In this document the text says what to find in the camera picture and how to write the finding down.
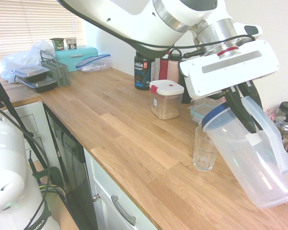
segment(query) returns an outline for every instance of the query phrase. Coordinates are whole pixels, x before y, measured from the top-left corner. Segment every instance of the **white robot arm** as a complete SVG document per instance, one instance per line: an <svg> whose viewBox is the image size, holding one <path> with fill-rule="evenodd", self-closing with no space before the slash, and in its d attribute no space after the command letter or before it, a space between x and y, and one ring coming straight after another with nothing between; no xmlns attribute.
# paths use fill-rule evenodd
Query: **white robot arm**
<svg viewBox="0 0 288 230"><path fill-rule="evenodd" d="M0 114L0 230L24 230L42 201L24 150L24 135ZM44 203L28 230L60 230Z"/></svg>
<svg viewBox="0 0 288 230"><path fill-rule="evenodd" d="M244 126L256 132L238 88L261 106L252 80L278 71L279 62L266 41L255 41L262 29L234 23L224 0L150 0L138 15L129 14L110 0L58 2L147 57L162 57L191 31L201 57L180 64L189 95L197 100L221 93Z"/></svg>

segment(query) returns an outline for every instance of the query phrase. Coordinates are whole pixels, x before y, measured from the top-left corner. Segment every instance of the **black food container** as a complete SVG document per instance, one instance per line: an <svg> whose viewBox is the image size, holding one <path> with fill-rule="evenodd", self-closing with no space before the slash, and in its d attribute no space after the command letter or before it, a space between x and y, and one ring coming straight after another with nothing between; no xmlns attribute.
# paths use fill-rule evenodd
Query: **black food container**
<svg viewBox="0 0 288 230"><path fill-rule="evenodd" d="M49 70L45 67L28 64L11 71L22 82L33 83L46 79Z"/></svg>
<svg viewBox="0 0 288 230"><path fill-rule="evenodd" d="M26 86L28 86L31 90L38 93L53 90L54 88L57 87L57 80L51 77L46 77L46 79L44 80L33 83L28 83L24 81L21 82Z"/></svg>

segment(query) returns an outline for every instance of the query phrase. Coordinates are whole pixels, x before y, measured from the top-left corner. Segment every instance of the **label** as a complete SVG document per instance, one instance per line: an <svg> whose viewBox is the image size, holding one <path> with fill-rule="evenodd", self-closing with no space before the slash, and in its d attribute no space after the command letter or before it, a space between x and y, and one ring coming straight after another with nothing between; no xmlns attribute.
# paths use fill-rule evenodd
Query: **label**
<svg viewBox="0 0 288 230"><path fill-rule="evenodd" d="M151 77L155 77L155 62L134 62L134 85L149 89Z"/></svg>
<svg viewBox="0 0 288 230"><path fill-rule="evenodd" d="M249 133L245 135L245 137L252 146L255 146L263 141L257 133Z"/></svg>
<svg viewBox="0 0 288 230"><path fill-rule="evenodd" d="M150 81L158 80L158 76L156 75L156 62L152 62L152 71L150 76Z"/></svg>

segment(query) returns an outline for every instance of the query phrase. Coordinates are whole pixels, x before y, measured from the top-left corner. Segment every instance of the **container with beans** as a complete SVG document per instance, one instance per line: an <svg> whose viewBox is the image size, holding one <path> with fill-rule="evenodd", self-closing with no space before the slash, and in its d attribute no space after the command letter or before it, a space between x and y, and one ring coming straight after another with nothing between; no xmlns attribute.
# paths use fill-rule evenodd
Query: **container with beans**
<svg viewBox="0 0 288 230"><path fill-rule="evenodd" d="M150 111L161 120L179 116L184 88L171 80L150 82Z"/></svg>

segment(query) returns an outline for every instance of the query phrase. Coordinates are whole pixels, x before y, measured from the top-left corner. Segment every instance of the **zip lock bag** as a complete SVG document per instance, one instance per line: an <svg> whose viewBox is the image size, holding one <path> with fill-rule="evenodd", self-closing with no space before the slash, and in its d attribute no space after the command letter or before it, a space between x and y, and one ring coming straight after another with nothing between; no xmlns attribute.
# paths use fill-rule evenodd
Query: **zip lock bag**
<svg viewBox="0 0 288 230"><path fill-rule="evenodd" d="M95 72L109 69L113 65L110 54L103 54L94 57L87 57L76 65L77 70L83 72Z"/></svg>

